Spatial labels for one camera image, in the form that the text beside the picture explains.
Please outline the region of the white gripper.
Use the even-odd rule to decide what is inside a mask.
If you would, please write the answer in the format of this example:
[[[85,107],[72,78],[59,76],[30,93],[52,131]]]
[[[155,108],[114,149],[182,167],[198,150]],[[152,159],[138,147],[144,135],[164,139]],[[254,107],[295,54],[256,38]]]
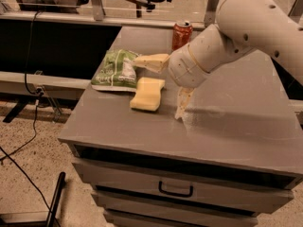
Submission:
[[[199,87],[207,78],[208,73],[200,66],[189,50],[189,44],[169,54],[143,55],[134,59],[133,65],[145,68],[154,73],[161,73],[167,65],[169,74],[180,86],[177,94],[177,109],[175,118],[181,119],[191,100],[194,89]]]

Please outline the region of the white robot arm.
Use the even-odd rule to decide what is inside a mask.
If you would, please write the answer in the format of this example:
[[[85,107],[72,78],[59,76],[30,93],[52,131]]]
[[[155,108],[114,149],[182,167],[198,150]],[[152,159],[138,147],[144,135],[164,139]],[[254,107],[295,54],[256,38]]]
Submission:
[[[180,87],[176,118],[195,88],[220,66],[260,50],[303,83],[303,30],[273,0],[220,0],[216,23],[171,54],[140,56],[134,65],[164,69]]]

